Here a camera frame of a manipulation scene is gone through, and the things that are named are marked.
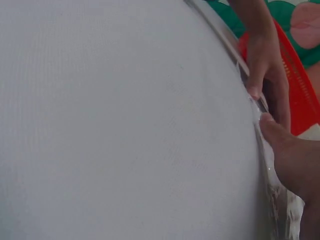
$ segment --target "person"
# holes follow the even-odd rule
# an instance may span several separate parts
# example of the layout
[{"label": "person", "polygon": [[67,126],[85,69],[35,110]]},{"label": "person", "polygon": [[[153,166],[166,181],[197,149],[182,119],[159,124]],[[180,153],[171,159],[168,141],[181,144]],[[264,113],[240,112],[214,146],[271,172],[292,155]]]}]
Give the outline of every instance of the person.
[{"label": "person", "polygon": [[274,168],[282,184],[301,197],[305,207],[300,223],[300,239],[320,239],[320,141],[308,141],[289,133],[289,87],[283,67],[277,31],[264,0],[229,0],[249,33],[248,93],[259,99],[264,79],[268,88],[273,115],[260,119],[263,137],[274,152]]},{"label": "person", "polygon": [[261,132],[274,152],[274,168],[282,184],[305,202],[300,239],[320,239],[320,141],[291,135],[264,113]]},{"label": "person", "polygon": [[241,23],[243,16],[239,11],[256,8],[256,4],[266,5],[265,10],[281,25],[297,52],[320,101],[320,0],[248,1],[235,9],[238,16],[226,0],[208,0],[208,3],[238,38],[247,30],[246,23]]},{"label": "person", "polygon": [[290,129],[289,84],[282,63],[277,30],[264,0],[229,0],[249,33],[246,88],[258,100],[267,86],[269,110],[275,120]]}]

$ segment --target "red basket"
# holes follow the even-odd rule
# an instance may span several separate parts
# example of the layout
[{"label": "red basket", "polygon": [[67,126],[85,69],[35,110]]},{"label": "red basket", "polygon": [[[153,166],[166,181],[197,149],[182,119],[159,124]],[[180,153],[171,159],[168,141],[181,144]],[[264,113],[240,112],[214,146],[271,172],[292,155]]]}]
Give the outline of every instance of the red basket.
[{"label": "red basket", "polygon": [[[282,62],[289,82],[291,133],[298,136],[312,125],[320,124],[320,105],[295,49],[281,26],[276,21],[274,23],[279,38]],[[248,33],[244,33],[239,39],[239,49],[244,59],[247,58],[248,39]]]}]

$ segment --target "white cloth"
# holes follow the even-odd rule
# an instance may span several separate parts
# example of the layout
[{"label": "white cloth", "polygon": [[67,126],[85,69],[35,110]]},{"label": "white cloth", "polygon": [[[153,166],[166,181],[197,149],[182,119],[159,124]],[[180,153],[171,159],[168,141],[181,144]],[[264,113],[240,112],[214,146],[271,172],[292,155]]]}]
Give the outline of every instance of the white cloth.
[{"label": "white cloth", "polygon": [[252,110],[182,0],[3,0],[2,240],[256,240]]}]

